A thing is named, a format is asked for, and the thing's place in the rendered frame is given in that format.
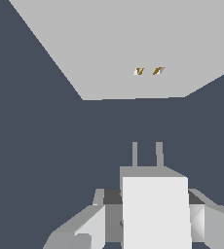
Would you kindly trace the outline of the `grey wall socket panel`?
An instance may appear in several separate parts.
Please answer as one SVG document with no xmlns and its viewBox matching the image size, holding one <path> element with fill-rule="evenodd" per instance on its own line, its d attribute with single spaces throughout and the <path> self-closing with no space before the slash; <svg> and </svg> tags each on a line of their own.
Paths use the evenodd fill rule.
<svg viewBox="0 0 224 249">
<path fill-rule="evenodd" d="M 10 0 L 84 100 L 184 97 L 224 75 L 224 0 Z"/>
</svg>

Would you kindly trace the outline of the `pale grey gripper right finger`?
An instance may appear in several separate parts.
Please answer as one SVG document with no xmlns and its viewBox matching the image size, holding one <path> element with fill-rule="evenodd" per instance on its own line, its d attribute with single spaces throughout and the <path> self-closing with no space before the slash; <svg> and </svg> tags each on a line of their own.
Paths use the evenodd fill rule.
<svg viewBox="0 0 224 249">
<path fill-rule="evenodd" d="M 209 249 L 224 249 L 224 206 L 196 189 L 189 189 L 190 223 L 193 243 Z"/>
</svg>

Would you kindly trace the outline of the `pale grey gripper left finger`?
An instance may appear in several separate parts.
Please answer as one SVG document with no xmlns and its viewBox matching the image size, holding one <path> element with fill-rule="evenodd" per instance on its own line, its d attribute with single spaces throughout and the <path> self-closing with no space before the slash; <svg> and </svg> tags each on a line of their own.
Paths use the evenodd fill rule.
<svg viewBox="0 0 224 249">
<path fill-rule="evenodd" d="M 103 249 L 123 245 L 123 233 L 121 191 L 96 189 L 93 204 L 53 231 L 43 249 Z"/>
</svg>

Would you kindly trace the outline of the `white two-prong charger plug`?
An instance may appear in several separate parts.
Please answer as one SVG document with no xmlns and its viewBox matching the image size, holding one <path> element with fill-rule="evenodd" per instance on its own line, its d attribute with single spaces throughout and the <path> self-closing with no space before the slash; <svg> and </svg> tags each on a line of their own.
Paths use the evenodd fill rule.
<svg viewBox="0 0 224 249">
<path fill-rule="evenodd" d="M 164 166 L 163 144 L 156 144 L 157 164 L 120 168 L 123 201 L 123 249 L 192 249 L 188 178 Z"/>
</svg>

